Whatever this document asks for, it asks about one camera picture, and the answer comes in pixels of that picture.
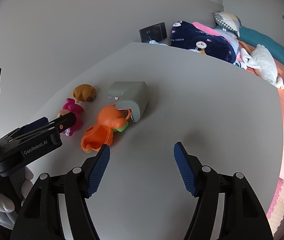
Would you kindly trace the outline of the orange plastic toy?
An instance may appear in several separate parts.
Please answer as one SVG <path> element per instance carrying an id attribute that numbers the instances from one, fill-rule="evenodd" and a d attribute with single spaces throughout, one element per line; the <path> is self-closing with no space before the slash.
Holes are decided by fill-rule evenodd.
<path id="1" fill-rule="evenodd" d="M 98 152 L 104 145 L 110 146 L 114 132 L 123 132 L 128 127 L 130 109 L 116 109 L 115 104 L 105 106 L 97 115 L 94 126 L 88 128 L 81 139 L 81 149 L 89 153 Z"/>

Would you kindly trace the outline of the grey foam piece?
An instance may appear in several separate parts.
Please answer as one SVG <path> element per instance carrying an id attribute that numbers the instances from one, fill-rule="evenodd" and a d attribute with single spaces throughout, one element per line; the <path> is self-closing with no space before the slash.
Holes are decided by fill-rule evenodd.
<path id="1" fill-rule="evenodd" d="M 110 98 L 117 98 L 117 110 L 129 109 L 133 122 L 138 122 L 146 109 L 149 100 L 149 90 L 144 81 L 112 83 L 107 93 Z"/>

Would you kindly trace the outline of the brown plush toy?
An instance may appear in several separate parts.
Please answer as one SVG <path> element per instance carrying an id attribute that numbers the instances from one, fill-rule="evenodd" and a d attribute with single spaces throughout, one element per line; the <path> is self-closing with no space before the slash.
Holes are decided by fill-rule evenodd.
<path id="1" fill-rule="evenodd" d="M 82 84 L 73 89 L 72 96 L 77 102 L 92 102 L 96 93 L 97 90 L 93 86 Z"/>

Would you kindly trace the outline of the white glove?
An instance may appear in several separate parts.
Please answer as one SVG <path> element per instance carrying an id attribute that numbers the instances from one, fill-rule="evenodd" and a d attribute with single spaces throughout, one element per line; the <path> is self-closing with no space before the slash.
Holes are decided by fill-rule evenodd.
<path id="1" fill-rule="evenodd" d="M 34 178 L 34 174 L 32 171 L 28 168 L 25 167 L 25 180 L 24 183 L 21 187 L 21 193 L 23 196 L 23 201 L 25 201 L 28 193 L 30 192 L 33 183 L 31 180 Z M 0 193 L 0 229 L 7 229 L 11 231 L 14 227 L 14 223 L 9 219 L 7 216 L 8 213 L 11 213 L 15 211 L 15 206 L 14 203 L 4 196 L 3 194 Z"/>

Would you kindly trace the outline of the pastel foam floor mat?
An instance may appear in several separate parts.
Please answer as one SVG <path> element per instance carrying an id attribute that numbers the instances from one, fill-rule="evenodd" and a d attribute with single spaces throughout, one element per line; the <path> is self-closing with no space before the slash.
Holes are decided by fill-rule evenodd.
<path id="1" fill-rule="evenodd" d="M 267 212 L 267 219 L 274 239 L 284 235 L 284 180 L 279 178 L 275 194 Z"/>

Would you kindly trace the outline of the white baby cloth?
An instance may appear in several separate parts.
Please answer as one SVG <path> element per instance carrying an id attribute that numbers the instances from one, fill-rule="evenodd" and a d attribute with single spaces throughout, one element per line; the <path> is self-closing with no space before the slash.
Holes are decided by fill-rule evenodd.
<path id="1" fill-rule="evenodd" d="M 159 43 L 159 42 L 157 42 L 157 41 L 155 41 L 155 40 L 150 40 L 150 41 L 149 41 L 149 44 L 157 44 L 157 45 L 161 45 L 161 46 L 168 46 L 168 45 L 165 44 L 165 43 Z"/>

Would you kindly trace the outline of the white goose plush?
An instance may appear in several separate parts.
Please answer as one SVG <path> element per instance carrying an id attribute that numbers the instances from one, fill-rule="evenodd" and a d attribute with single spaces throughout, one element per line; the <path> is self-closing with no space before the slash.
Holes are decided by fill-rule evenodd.
<path id="1" fill-rule="evenodd" d="M 257 76 L 277 88 L 284 87 L 273 56 L 264 45 L 258 44 L 251 53 L 241 48 L 240 55 L 245 66 L 254 69 Z"/>

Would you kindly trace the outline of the light blue quilted cloth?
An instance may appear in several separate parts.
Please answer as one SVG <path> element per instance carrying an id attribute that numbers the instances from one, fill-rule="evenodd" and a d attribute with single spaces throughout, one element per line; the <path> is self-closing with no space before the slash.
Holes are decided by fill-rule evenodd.
<path id="1" fill-rule="evenodd" d="M 233 47 L 233 50 L 235 51 L 235 54 L 237 55 L 239 52 L 239 48 L 240 48 L 239 42 L 237 40 L 237 36 L 223 29 L 215 28 L 215 31 L 219 33 L 220 35 L 222 35 L 225 39 L 227 39 L 230 42 L 231 46 Z"/>

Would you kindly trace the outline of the navy rabbit blanket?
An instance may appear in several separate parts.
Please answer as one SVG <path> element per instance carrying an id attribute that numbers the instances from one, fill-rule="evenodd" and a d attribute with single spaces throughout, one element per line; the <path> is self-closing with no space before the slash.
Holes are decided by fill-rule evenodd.
<path id="1" fill-rule="evenodd" d="M 194 50 L 229 63 L 236 61 L 235 51 L 227 39 L 222 35 L 206 34 L 189 22 L 178 21 L 173 24 L 170 41 L 173 47 Z"/>

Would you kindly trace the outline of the pink folded cloth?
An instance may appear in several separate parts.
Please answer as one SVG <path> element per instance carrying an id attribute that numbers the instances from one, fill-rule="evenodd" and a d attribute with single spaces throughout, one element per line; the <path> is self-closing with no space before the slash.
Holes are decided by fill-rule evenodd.
<path id="1" fill-rule="evenodd" d="M 206 25 L 203 25 L 199 22 L 192 22 L 192 25 L 201 30 L 202 32 L 209 34 L 209 35 L 213 35 L 213 36 L 221 36 L 221 34 L 219 34 L 217 31 L 215 31 L 214 29 L 211 29 L 210 27 L 207 27 Z"/>

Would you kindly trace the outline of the teal pillow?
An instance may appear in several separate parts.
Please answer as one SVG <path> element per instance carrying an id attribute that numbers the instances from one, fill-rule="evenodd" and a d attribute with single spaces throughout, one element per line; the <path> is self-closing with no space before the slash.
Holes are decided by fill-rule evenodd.
<path id="1" fill-rule="evenodd" d="M 256 47 L 257 44 L 264 45 L 271 55 L 284 65 L 284 46 L 275 42 L 272 38 L 256 30 L 242 26 L 240 28 L 240 37 L 238 41 L 243 41 L 248 45 Z"/>

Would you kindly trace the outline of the patterned grey pillow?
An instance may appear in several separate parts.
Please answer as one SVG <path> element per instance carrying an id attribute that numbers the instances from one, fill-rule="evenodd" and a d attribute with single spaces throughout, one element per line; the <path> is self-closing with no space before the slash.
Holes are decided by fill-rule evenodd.
<path id="1" fill-rule="evenodd" d="M 237 37 L 240 37 L 240 28 L 242 27 L 242 23 L 236 15 L 223 11 L 214 12 L 213 17 L 216 24 L 219 25 L 222 29 L 232 31 L 237 35 Z"/>

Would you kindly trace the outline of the black wall switch panel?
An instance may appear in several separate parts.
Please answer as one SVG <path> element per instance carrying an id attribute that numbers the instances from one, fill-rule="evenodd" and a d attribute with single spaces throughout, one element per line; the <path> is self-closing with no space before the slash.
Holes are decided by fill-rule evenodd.
<path id="1" fill-rule="evenodd" d="M 140 29 L 139 34 L 142 43 L 148 43 L 151 40 L 160 42 L 167 39 L 167 32 L 164 22 Z"/>

